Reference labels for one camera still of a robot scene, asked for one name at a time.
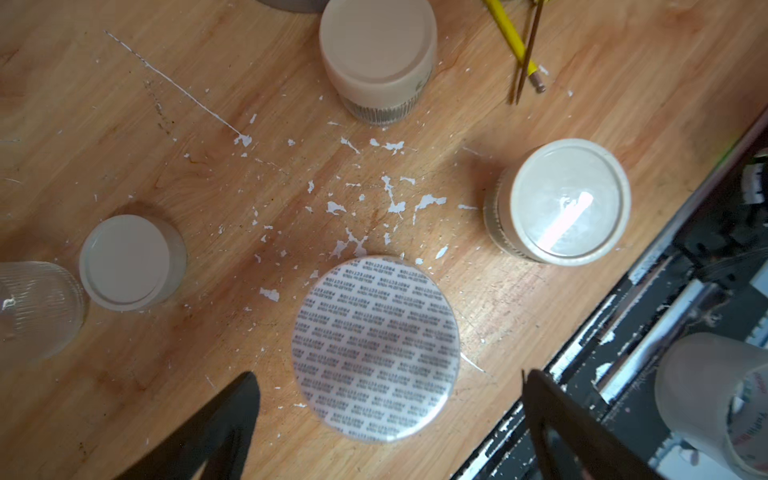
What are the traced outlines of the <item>glass jar patterned lid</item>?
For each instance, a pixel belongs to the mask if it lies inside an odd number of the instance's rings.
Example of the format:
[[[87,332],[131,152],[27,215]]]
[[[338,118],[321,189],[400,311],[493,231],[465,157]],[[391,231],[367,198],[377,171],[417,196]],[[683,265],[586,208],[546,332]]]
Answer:
[[[399,259],[342,263],[311,288],[292,335],[308,407],[348,438],[390,443],[441,412],[458,378],[460,338],[435,282]]]

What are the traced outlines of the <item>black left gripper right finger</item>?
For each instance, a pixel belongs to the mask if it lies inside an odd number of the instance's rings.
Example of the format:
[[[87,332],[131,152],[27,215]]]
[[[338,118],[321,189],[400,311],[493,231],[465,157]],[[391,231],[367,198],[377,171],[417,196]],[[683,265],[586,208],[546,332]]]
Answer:
[[[658,479],[660,475],[541,370],[523,373],[526,423],[544,479]]]

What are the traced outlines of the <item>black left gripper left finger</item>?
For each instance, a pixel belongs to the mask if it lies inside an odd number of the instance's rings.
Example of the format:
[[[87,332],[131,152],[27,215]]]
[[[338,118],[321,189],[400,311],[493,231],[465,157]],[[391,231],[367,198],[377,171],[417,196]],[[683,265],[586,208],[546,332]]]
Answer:
[[[260,410],[260,389],[246,371],[120,479],[240,479]]]

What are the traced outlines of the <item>clear glass jar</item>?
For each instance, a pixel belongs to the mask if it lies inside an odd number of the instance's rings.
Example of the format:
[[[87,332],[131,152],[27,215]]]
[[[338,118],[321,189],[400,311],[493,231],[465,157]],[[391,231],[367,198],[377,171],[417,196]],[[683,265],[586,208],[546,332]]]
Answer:
[[[80,331],[85,293],[66,269],[50,262],[1,264],[1,368],[50,358]]]

